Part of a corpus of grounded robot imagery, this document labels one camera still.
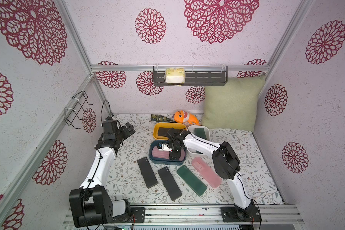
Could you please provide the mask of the black pencil case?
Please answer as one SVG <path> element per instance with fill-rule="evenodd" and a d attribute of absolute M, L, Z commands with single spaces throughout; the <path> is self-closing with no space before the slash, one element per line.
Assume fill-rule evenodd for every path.
<path fill-rule="evenodd" d="M 164 187 L 167 190 L 167 193 L 172 201 L 177 200 L 182 196 L 182 192 L 177 185 L 173 175 L 171 174 L 168 167 L 164 167 L 158 170 L 158 174 L 162 180 Z"/>
<path fill-rule="evenodd" d="M 141 175 L 144 179 L 147 188 L 152 188 L 158 184 L 157 178 L 152 170 L 147 157 L 137 160 Z"/>
<path fill-rule="evenodd" d="M 172 137 L 177 132 L 175 128 L 160 127 L 157 131 L 157 138 L 168 139 Z"/>

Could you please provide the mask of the pink pencil case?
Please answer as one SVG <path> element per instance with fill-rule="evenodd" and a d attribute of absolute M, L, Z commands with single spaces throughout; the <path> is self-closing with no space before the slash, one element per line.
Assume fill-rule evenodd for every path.
<path fill-rule="evenodd" d="M 169 159 L 169 152 L 168 151 L 161 151 L 157 148 L 157 146 L 153 147 L 151 152 L 152 157 L 164 159 L 164 160 L 170 160 Z M 178 161 L 184 160 L 186 157 L 185 151 L 181 150 L 180 159 Z"/>
<path fill-rule="evenodd" d="M 221 178 L 216 172 L 206 164 L 202 158 L 197 157 L 192 160 L 192 166 L 198 171 L 198 173 L 205 179 L 205 181 L 213 188 L 218 188 L 221 185 Z"/>

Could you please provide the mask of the green pencil case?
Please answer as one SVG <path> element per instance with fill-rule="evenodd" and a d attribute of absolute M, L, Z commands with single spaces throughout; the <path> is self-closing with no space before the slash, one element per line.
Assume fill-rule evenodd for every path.
<path fill-rule="evenodd" d="M 207 140 L 207 135 L 206 135 L 205 129 L 202 127 L 195 128 L 194 134 L 196 136 L 198 136 L 199 138 Z"/>
<path fill-rule="evenodd" d="M 207 190 L 207 186 L 185 165 L 177 170 L 177 174 L 198 196 L 202 196 Z"/>

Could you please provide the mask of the green pencil case front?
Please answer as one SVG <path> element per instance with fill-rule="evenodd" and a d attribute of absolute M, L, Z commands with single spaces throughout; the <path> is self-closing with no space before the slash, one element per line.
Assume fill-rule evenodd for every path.
<path fill-rule="evenodd" d="M 177 174 L 198 196 L 202 196 L 207 190 L 207 186 L 185 165 L 177 170 Z"/>

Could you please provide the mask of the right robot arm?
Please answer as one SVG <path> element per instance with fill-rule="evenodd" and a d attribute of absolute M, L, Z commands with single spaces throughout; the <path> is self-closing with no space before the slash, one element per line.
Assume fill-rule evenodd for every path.
<path fill-rule="evenodd" d="M 247 196 L 241 180 L 240 160 L 228 142 L 211 142 L 185 129 L 171 128 L 167 131 L 166 136 L 168 141 L 162 144 L 161 148 L 170 152 L 170 160 L 177 160 L 183 147 L 194 149 L 210 157 L 213 161 L 216 174 L 226 180 L 230 188 L 237 213 L 245 217 L 256 215 L 256 203 Z"/>

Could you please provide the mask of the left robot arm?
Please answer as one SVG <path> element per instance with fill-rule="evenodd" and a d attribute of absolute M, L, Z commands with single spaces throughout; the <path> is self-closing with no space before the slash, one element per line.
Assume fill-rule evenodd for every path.
<path fill-rule="evenodd" d="M 135 129 L 130 123 L 122 126 L 112 117 L 102 122 L 102 134 L 95 146 L 95 159 L 90 171 L 80 187 L 69 194 L 75 227 L 127 222 L 133 217 L 128 200 L 111 200 L 104 185 L 123 141 L 134 133 Z"/>

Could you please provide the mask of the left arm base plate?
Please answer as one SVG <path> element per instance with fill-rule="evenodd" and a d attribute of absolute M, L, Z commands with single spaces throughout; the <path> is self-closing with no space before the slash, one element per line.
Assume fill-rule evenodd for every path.
<path fill-rule="evenodd" d="M 145 208 L 131 208 L 129 213 L 113 217 L 107 223 L 144 223 L 146 217 L 145 211 Z"/>

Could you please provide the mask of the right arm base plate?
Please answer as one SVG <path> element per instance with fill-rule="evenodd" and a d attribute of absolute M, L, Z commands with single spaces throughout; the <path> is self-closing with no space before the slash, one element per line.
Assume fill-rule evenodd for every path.
<path fill-rule="evenodd" d="M 261 214 L 258 207 L 252 203 L 245 209 L 236 205 L 230 207 L 221 207 L 221 216 L 223 222 L 261 222 Z"/>

